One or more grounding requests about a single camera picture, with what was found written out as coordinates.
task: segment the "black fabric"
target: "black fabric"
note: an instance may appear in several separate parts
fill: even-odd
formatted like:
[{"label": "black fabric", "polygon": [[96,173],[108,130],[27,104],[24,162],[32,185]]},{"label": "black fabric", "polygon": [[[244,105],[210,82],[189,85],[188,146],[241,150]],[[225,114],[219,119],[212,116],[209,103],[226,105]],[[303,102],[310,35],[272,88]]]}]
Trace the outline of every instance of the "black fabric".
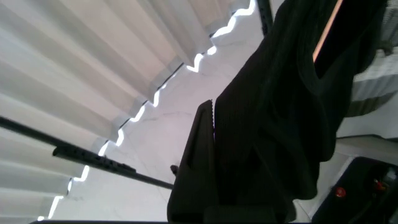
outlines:
[{"label": "black fabric", "polygon": [[286,0],[259,48],[216,100],[216,181],[222,205],[265,205],[278,221],[317,194],[355,74],[371,63],[386,1],[343,1],[315,64],[335,0]]}]

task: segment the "marble floor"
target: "marble floor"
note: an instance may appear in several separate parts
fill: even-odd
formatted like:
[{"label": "marble floor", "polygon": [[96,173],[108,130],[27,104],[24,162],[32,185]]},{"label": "marble floor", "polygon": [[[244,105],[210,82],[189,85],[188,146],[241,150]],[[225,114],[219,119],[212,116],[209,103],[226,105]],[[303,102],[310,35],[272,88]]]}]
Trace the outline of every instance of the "marble floor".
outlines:
[{"label": "marble floor", "polygon": [[[160,92],[159,105],[146,104],[142,118],[123,127],[123,143],[108,147],[106,156],[173,183],[169,167],[180,162],[197,107],[216,99],[262,38],[257,9],[237,17],[232,32],[212,40],[216,53],[203,55],[198,72],[180,68]],[[166,221],[169,196],[169,190],[90,169],[86,181],[60,201],[53,219]]]}]

